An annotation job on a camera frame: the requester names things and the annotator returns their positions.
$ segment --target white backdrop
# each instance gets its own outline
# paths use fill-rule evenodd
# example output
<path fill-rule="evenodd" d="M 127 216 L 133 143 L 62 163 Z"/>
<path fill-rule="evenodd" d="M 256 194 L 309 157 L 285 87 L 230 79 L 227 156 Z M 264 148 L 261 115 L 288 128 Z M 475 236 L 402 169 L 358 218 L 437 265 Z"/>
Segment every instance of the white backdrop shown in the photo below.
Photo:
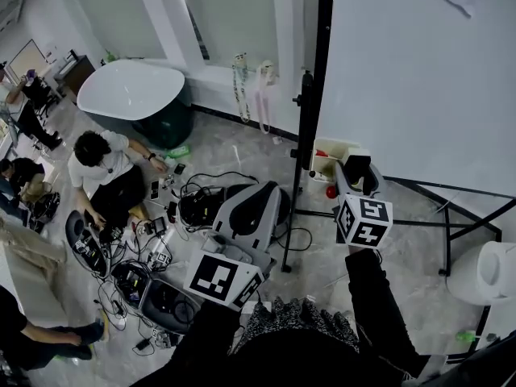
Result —
<path fill-rule="evenodd" d="M 334 0 L 318 136 L 384 175 L 516 195 L 516 0 Z"/>

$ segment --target green object on floor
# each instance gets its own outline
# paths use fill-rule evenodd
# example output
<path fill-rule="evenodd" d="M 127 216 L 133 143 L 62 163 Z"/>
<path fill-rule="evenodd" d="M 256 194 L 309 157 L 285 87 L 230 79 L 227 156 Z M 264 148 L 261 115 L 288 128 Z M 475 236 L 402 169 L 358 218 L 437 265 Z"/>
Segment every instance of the green object on floor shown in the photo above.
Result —
<path fill-rule="evenodd" d="M 167 152 L 167 156 L 169 158 L 173 158 L 173 159 L 180 158 L 182 156 L 186 156 L 189 154 L 190 154 L 190 146 L 188 146 L 188 145 L 183 145 L 183 146 L 180 146 L 179 148 L 175 148 L 175 149 L 172 149 Z"/>
<path fill-rule="evenodd" d="M 472 343 L 476 339 L 476 334 L 474 331 L 461 331 L 456 334 L 455 339 L 457 341 L 465 341 L 466 343 Z"/>

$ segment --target hand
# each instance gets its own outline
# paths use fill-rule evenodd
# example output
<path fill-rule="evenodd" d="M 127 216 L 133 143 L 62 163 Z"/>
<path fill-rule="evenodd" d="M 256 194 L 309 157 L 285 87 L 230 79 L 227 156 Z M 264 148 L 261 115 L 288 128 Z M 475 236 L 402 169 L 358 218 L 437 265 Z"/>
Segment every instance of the hand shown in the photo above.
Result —
<path fill-rule="evenodd" d="M 169 170 L 169 167 L 165 162 L 162 162 L 159 159 L 156 159 L 155 157 L 151 158 L 151 164 L 154 166 L 154 169 L 158 172 L 165 173 Z"/>
<path fill-rule="evenodd" d="M 100 229 L 106 226 L 106 220 L 98 212 L 93 212 L 91 217 L 94 219 L 95 225 L 97 225 L 97 227 Z"/>
<path fill-rule="evenodd" d="M 82 338 L 74 332 L 66 333 L 66 339 L 68 344 L 80 346 L 82 344 Z"/>
<path fill-rule="evenodd" d="M 348 245 L 347 248 L 349 249 L 349 255 L 356 254 L 357 252 L 360 252 L 363 249 L 365 249 L 362 247 L 355 247 L 354 245 Z"/>

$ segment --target red object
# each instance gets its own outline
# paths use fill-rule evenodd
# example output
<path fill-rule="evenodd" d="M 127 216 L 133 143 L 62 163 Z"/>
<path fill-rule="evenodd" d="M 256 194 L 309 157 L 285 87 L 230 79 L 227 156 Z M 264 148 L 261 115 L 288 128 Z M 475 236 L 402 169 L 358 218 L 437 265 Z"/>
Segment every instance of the red object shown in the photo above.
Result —
<path fill-rule="evenodd" d="M 326 196 L 329 197 L 330 199 L 337 198 L 337 189 L 333 185 L 328 186 L 326 188 Z"/>
<path fill-rule="evenodd" d="M 317 149 L 316 152 L 315 152 L 315 155 L 316 156 L 324 156 L 324 157 L 328 157 L 328 154 L 324 151 L 322 151 L 321 149 Z"/>

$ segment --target red ball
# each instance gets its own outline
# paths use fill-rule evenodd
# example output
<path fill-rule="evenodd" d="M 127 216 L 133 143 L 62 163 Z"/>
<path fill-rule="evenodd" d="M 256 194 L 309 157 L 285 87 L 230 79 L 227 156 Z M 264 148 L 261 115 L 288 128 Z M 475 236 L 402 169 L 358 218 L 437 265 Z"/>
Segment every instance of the red ball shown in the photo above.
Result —
<path fill-rule="evenodd" d="M 330 199 L 337 198 L 337 189 L 335 188 L 334 185 L 328 186 L 326 188 L 326 196 L 329 197 Z"/>

